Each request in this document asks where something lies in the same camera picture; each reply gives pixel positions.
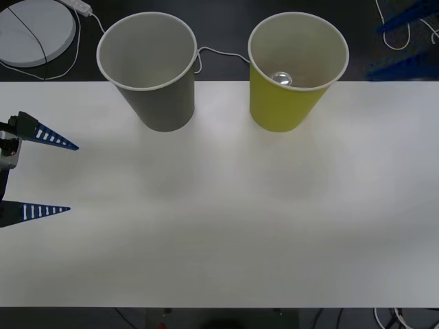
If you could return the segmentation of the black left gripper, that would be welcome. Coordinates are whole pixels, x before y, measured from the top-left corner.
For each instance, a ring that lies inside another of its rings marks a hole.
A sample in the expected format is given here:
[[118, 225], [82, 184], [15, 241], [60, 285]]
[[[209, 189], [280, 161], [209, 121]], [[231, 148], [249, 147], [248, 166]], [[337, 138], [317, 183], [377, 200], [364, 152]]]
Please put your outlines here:
[[[79, 149], [70, 140], [43, 125], [26, 112], [20, 111], [16, 116], [11, 116], [8, 124], [14, 128], [14, 134], [24, 141], [52, 145], [73, 151]], [[8, 170], [2, 169], [0, 171], [1, 228], [57, 215], [71, 209], [64, 206], [2, 201], [7, 183]]]

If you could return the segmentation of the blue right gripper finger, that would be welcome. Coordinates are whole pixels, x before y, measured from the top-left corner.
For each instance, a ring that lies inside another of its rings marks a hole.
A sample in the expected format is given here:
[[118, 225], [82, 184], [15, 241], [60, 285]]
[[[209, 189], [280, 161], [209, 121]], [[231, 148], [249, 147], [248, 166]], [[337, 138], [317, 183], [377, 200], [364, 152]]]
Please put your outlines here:
[[387, 61], [366, 67], [369, 81], [438, 79], [438, 56], [420, 54], [403, 60]]
[[389, 21], [382, 21], [381, 26], [376, 28], [376, 33], [389, 32], [412, 21], [421, 20], [432, 14], [438, 13], [437, 1], [415, 1], [410, 7]]

